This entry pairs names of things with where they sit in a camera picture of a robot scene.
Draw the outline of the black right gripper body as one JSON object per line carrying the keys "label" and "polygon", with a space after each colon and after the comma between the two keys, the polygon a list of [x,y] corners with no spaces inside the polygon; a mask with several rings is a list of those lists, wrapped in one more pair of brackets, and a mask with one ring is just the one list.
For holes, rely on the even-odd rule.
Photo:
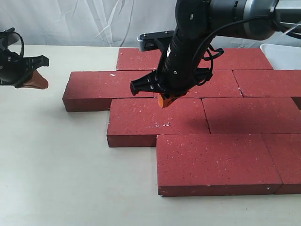
{"label": "black right gripper body", "polygon": [[170,44],[161,57],[157,69],[131,81],[132,95],[139,92],[184,96],[192,87],[203,85],[212,77],[212,68],[200,68],[211,45],[211,39],[188,38],[180,30],[175,30]]}

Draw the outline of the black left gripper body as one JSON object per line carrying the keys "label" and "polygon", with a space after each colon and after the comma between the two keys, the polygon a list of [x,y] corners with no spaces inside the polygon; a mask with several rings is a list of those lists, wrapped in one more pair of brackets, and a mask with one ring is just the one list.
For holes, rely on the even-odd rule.
{"label": "black left gripper body", "polygon": [[48,67],[49,59],[43,55],[23,57],[8,49],[0,49],[0,85],[13,86],[29,77],[33,71]]}

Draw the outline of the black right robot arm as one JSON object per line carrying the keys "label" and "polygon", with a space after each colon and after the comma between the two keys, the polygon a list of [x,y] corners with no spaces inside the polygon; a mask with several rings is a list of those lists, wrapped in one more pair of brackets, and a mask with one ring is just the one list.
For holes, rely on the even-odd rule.
{"label": "black right robot arm", "polygon": [[173,31],[138,37],[141,51],[158,49],[161,57],[156,70],[130,82],[133,95],[157,93],[162,108],[211,79],[213,68],[200,68],[199,63],[224,53],[211,44],[216,36],[266,40],[281,32],[301,37],[298,0],[179,0],[175,19]]}

